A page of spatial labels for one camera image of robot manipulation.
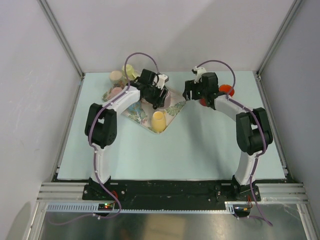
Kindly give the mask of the red mug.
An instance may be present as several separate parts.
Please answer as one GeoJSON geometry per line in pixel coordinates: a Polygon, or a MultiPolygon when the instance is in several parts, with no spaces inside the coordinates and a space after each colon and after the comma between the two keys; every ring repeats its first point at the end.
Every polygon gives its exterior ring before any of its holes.
{"type": "Polygon", "coordinates": [[[208,105],[207,105],[207,102],[206,102],[206,100],[205,100],[204,98],[200,99],[200,100],[199,100],[199,103],[200,103],[202,106],[204,106],[204,107],[207,107],[207,106],[208,106],[208,105]]]}

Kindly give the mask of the orange mug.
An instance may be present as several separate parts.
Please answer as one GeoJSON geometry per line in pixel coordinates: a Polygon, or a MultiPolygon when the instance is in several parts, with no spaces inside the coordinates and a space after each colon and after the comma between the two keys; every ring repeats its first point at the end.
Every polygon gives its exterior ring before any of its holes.
{"type": "Polygon", "coordinates": [[[223,84],[219,87],[219,91],[228,94],[228,98],[235,94],[235,90],[231,85],[223,84]]]}

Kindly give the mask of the purple mug black handle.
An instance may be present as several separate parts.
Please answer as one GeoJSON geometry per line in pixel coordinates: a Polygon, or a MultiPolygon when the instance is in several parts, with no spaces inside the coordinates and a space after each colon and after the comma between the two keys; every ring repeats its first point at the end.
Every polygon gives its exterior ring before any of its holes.
{"type": "Polygon", "coordinates": [[[166,94],[166,97],[164,99],[164,103],[162,107],[159,107],[160,109],[167,109],[171,105],[171,92],[168,91],[166,94]]]}

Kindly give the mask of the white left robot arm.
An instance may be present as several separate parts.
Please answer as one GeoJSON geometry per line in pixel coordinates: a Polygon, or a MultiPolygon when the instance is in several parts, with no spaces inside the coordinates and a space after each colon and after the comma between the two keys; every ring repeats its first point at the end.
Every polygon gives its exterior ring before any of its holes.
{"type": "Polygon", "coordinates": [[[99,199],[107,199],[111,194],[111,187],[105,184],[111,173],[104,152],[116,140],[119,116],[140,100],[149,103],[154,110],[164,107],[169,92],[165,86],[168,81],[169,77],[165,74],[143,69],[140,76],[130,80],[110,100],[104,104],[93,103],[89,107],[84,132],[89,145],[94,149],[91,178],[97,182],[93,193],[99,199]]]}

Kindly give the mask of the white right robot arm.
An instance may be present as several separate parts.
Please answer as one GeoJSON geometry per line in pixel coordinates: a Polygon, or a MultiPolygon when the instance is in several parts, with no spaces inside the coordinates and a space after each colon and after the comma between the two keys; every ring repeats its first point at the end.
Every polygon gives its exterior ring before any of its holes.
{"type": "Polygon", "coordinates": [[[194,70],[194,80],[185,82],[183,97],[205,100],[206,106],[235,121],[236,142],[241,150],[239,164],[231,184],[216,192],[230,200],[241,201],[254,194],[255,173],[259,158],[273,142],[273,134],[264,108],[250,109],[219,90],[218,77],[204,68],[194,70]]]}

